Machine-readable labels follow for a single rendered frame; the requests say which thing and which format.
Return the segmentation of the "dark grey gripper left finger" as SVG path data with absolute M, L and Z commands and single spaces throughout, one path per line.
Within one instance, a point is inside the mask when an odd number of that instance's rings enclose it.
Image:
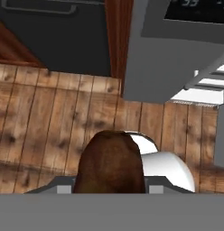
M 30 193 L 71 194 L 75 185 L 75 180 L 75 176 L 57 176 L 48 184 L 30 190 Z

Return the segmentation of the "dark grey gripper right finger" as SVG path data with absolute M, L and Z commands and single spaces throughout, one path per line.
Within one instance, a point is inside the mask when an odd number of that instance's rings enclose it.
M 147 194 L 192 194 L 191 190 L 173 185 L 164 176 L 145 176 Z

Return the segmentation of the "brown sweet potato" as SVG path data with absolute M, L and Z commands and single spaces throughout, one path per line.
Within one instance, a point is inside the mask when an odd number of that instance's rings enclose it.
M 79 159 L 74 193 L 145 193 L 141 154 L 123 131 L 93 136 Z

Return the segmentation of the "plain grey fridge door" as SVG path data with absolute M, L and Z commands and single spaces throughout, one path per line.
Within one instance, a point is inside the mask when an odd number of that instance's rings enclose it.
M 224 168 L 224 103 L 219 106 L 214 164 Z

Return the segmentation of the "white fridge shelf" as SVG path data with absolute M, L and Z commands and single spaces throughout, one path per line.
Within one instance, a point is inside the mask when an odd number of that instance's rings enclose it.
M 199 71 L 194 71 L 195 81 L 184 87 L 171 98 L 174 103 L 198 106 L 220 106 L 224 104 L 224 65 L 202 79 Z

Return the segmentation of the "white round object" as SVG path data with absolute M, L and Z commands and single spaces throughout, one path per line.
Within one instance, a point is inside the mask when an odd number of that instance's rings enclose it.
M 126 131 L 137 144 L 144 176 L 164 176 L 173 185 L 195 192 L 195 183 L 187 164 L 175 153 L 160 152 L 154 140 L 145 134 Z

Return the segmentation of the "dark grey appliance door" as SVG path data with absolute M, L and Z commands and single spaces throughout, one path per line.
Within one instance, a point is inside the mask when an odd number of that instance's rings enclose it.
M 12 12 L 0 20 L 46 68 L 93 76 L 110 75 L 104 0 L 60 0 L 78 6 L 71 15 Z

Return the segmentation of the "brown wooden cabinet panel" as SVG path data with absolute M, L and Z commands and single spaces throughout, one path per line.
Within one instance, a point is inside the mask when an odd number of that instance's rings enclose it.
M 134 0 L 105 0 L 111 76 L 119 79 L 124 94 L 126 60 Z
M 44 68 L 45 65 L 0 21 L 0 63 Z

